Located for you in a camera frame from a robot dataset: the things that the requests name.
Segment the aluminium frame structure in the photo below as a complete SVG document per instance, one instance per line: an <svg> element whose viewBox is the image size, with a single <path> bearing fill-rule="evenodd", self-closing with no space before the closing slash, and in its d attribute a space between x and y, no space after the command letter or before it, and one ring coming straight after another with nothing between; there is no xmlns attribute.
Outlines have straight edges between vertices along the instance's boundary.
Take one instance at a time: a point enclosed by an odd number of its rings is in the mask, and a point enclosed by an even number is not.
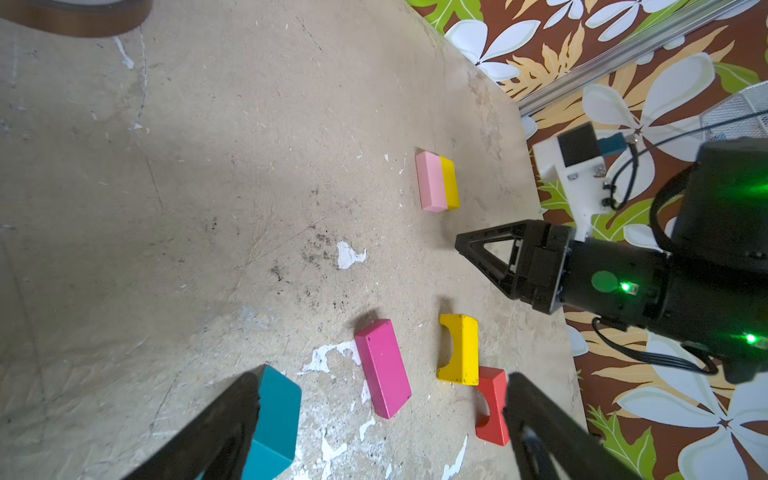
<svg viewBox="0 0 768 480"><path fill-rule="evenodd" d="M697 1L686 5L658 24L630 35L595 58L579 65L570 73L526 96L518 103L521 115L532 115L559 98L576 91L649 51L655 51L671 40L731 14L749 4L747 0Z"/></svg>

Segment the yellow rectangular block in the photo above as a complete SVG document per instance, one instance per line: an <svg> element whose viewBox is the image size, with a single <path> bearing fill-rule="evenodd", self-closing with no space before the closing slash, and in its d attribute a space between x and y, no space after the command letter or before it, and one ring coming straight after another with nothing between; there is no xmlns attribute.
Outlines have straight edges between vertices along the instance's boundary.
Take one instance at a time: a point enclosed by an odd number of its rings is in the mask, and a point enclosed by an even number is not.
<svg viewBox="0 0 768 480"><path fill-rule="evenodd" d="M446 195L446 207L448 210L456 210L460 207L455 164L452 160L440 157L443 172L443 183Z"/></svg>

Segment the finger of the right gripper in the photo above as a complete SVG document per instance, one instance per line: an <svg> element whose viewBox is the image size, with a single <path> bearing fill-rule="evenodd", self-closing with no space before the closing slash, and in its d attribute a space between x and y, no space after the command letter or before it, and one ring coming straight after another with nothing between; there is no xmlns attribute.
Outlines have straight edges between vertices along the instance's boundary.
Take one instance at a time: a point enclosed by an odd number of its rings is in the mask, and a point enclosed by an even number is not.
<svg viewBox="0 0 768 480"><path fill-rule="evenodd" d="M530 268L540 221L523 220L461 233L455 249L503 294L530 294Z"/></svg>

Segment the white mesh basket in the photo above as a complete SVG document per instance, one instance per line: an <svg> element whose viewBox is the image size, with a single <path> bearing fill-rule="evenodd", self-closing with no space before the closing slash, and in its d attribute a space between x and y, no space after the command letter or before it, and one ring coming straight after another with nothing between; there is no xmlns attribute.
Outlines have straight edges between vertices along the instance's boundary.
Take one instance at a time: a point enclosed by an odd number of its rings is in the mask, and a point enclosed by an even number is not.
<svg viewBox="0 0 768 480"><path fill-rule="evenodd" d="M703 140L767 137L767 82L746 87L699 115Z"/></svg>

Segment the yellow arch block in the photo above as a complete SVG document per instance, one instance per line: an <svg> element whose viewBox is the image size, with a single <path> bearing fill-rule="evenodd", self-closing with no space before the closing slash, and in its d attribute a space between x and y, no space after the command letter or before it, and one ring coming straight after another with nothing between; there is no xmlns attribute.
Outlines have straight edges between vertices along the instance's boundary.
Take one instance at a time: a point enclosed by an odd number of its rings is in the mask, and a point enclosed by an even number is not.
<svg viewBox="0 0 768 480"><path fill-rule="evenodd" d="M477 386L479 384L479 326L473 317L461 314L441 314L439 323L452 340L452 354L447 365L437 370L441 381Z"/></svg>

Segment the pink block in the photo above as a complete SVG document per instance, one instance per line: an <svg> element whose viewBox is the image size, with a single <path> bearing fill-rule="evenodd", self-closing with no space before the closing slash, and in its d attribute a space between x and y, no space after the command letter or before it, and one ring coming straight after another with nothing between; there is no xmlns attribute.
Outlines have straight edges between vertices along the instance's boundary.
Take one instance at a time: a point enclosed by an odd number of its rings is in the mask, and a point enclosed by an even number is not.
<svg viewBox="0 0 768 480"><path fill-rule="evenodd" d="M421 151L415 157L421 208L432 213L448 209L442 160L439 155Z"/></svg>

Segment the magenta block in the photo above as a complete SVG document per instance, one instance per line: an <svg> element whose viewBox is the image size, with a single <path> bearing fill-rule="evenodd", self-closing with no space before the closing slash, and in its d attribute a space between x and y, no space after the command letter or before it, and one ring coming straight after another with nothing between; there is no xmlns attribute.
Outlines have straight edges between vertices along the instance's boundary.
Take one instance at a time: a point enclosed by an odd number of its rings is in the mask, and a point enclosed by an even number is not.
<svg viewBox="0 0 768 480"><path fill-rule="evenodd" d="M390 319L379 319L355 334L375 413L394 417L412 397L404 361Z"/></svg>

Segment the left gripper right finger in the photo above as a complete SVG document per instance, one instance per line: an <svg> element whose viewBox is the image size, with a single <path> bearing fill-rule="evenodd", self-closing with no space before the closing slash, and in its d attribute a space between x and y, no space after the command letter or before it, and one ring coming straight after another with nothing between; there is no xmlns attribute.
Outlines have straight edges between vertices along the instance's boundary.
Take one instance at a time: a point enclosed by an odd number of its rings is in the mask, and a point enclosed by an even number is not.
<svg viewBox="0 0 768 480"><path fill-rule="evenodd" d="M636 479L525 375L508 376L503 409L522 479Z"/></svg>

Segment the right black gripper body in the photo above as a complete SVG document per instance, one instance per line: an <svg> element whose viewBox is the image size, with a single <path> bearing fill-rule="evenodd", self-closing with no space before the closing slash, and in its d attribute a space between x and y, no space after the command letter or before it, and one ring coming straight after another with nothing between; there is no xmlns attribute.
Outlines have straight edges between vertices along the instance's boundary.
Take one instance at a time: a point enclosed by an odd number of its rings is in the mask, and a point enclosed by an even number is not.
<svg viewBox="0 0 768 480"><path fill-rule="evenodd" d="M512 225L509 297L550 314L568 306L612 322L648 327L661 314L666 256L609 241L574 238L574 229L544 221Z"/></svg>

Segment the red arch block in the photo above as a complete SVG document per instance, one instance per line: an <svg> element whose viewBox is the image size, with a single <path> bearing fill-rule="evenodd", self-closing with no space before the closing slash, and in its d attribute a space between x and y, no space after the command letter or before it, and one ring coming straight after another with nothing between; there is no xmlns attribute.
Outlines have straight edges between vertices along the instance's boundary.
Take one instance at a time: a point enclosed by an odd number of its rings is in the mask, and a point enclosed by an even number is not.
<svg viewBox="0 0 768 480"><path fill-rule="evenodd" d="M488 406L488 414L480 415L476 421L476 436L499 446L510 442L509 430L503 410L506 406L508 376L502 369L480 366L479 383L476 388Z"/></svg>

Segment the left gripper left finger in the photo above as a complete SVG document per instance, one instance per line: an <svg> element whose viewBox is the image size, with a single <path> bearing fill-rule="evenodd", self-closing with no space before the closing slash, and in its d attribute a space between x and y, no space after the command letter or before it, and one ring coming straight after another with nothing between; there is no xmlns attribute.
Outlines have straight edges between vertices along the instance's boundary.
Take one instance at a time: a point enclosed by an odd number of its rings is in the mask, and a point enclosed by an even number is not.
<svg viewBox="0 0 768 480"><path fill-rule="evenodd" d="M246 372L129 479L240 479L259 417L259 378Z"/></svg>

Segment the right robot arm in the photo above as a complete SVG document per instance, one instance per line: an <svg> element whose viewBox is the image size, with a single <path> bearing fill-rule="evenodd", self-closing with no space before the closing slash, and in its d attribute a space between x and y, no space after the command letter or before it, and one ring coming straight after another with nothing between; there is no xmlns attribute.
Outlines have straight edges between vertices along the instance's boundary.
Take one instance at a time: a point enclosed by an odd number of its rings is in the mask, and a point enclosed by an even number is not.
<svg viewBox="0 0 768 480"><path fill-rule="evenodd" d="M550 314L593 314L594 328L642 328L688 359L629 350L643 363L722 374L767 369L767 143L710 141L658 192L655 249L588 238L543 220L460 234L456 250L508 298Z"/></svg>

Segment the teal block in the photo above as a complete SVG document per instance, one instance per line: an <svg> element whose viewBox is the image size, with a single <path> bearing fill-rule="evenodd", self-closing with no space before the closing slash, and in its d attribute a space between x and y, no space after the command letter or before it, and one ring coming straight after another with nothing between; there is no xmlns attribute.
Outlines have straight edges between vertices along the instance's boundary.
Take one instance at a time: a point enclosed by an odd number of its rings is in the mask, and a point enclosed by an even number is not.
<svg viewBox="0 0 768 480"><path fill-rule="evenodd" d="M301 388L269 365L259 378L259 417L240 479L275 479L295 458Z"/></svg>

